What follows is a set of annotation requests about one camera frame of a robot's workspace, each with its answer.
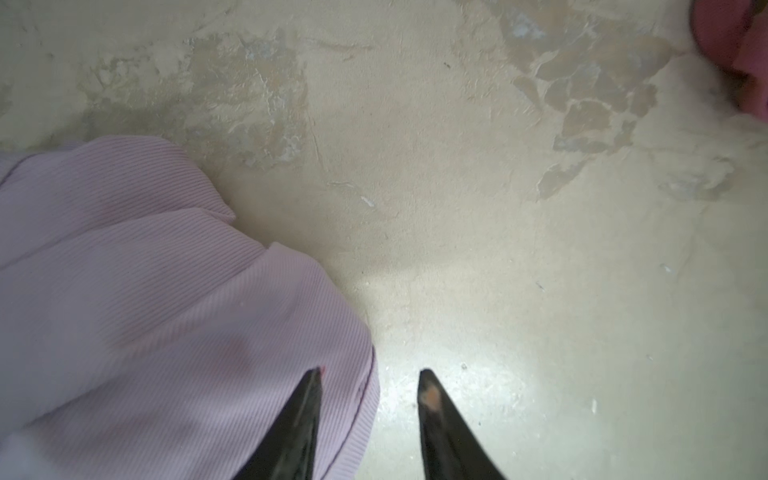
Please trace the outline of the lilac ribbed cloth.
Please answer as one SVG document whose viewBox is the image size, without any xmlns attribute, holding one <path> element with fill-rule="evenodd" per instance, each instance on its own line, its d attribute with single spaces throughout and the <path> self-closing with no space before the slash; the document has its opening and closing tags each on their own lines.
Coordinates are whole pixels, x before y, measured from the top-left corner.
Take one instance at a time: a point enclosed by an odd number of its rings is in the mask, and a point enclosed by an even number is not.
<svg viewBox="0 0 768 480">
<path fill-rule="evenodd" d="M 379 385 L 311 257 L 237 230 L 173 143 L 1 157 L 1 475 L 231 479 L 321 368 L 314 475 L 351 479 Z"/>
</svg>

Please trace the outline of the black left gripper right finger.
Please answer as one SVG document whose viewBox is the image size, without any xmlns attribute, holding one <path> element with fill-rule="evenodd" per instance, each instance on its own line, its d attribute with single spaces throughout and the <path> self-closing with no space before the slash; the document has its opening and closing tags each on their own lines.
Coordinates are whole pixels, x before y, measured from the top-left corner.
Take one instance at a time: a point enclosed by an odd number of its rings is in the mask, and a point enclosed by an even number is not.
<svg viewBox="0 0 768 480">
<path fill-rule="evenodd" d="M 427 480 L 504 480 L 431 369 L 417 390 L 421 455 Z"/>
</svg>

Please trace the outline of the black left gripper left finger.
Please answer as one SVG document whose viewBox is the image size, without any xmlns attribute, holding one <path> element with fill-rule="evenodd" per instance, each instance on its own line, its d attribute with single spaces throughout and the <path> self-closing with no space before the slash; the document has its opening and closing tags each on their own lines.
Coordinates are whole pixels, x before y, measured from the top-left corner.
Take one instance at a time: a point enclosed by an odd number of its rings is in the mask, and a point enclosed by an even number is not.
<svg viewBox="0 0 768 480">
<path fill-rule="evenodd" d="M 322 393 L 322 368 L 307 370 L 233 480 L 311 480 Z"/>
</svg>

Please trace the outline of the magenta pink cloth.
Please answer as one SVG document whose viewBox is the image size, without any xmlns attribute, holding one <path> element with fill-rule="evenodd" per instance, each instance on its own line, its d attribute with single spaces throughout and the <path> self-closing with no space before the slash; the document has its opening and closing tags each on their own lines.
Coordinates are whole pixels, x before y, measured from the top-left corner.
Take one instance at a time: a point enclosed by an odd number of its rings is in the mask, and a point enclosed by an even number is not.
<svg viewBox="0 0 768 480">
<path fill-rule="evenodd" d="M 767 3 L 698 0 L 690 10 L 693 39 L 704 57 L 743 78 L 740 110 L 767 120 Z"/>
</svg>

